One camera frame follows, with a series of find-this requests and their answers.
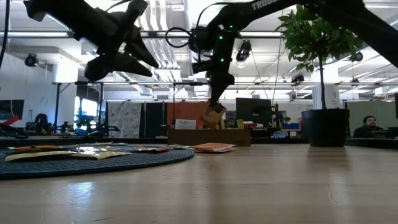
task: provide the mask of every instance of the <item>black plant pot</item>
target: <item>black plant pot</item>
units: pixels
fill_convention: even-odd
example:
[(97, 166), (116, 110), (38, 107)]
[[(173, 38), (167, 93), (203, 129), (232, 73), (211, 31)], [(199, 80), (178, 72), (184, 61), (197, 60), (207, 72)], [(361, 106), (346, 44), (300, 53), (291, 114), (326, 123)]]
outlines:
[(328, 109), (302, 112), (303, 131), (311, 146), (343, 147), (348, 127), (349, 110)]

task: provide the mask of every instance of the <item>wooden table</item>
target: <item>wooden table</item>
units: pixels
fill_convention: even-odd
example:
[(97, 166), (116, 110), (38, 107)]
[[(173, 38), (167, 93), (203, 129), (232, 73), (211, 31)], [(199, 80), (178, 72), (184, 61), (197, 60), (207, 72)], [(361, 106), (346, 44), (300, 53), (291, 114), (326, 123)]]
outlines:
[(0, 181), (1, 223), (396, 223), (398, 152), (253, 145), (124, 172)]

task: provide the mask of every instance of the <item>potted plant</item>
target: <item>potted plant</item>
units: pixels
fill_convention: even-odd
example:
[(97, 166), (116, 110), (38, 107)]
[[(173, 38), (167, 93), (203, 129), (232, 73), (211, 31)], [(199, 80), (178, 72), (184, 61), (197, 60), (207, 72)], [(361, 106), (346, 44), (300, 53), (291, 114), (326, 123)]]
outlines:
[(320, 71), (322, 110), (302, 112), (304, 130), (312, 146), (344, 146), (348, 125), (349, 110), (327, 109), (323, 66), (327, 58), (339, 60), (344, 55), (356, 56), (363, 41), (351, 31), (337, 27), (306, 7), (297, 5), (297, 12), (291, 11), (279, 17), (282, 35), (289, 49), (289, 60), (298, 60), (297, 70), (305, 68), (308, 72)]

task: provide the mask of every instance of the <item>cardboard box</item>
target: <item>cardboard box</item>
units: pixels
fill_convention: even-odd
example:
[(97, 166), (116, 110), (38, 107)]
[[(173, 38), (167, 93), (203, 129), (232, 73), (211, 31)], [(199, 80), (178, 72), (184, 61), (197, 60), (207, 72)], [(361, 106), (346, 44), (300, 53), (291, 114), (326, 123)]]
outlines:
[(227, 130), (169, 130), (169, 144), (194, 146), (204, 143), (225, 143), (237, 146), (250, 146), (249, 129)]

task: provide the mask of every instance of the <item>dark blue rug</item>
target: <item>dark blue rug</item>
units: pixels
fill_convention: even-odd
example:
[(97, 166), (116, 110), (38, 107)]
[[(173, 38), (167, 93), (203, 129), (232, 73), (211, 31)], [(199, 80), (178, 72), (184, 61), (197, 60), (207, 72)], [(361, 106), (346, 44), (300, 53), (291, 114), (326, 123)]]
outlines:
[(180, 162), (194, 156), (193, 150), (171, 150), (161, 153), (133, 153), (126, 156), (95, 159), (57, 159), (6, 162), (11, 150), (0, 149), (0, 180), (25, 179), (37, 177), (56, 177), (62, 175), (93, 174), (159, 166)]

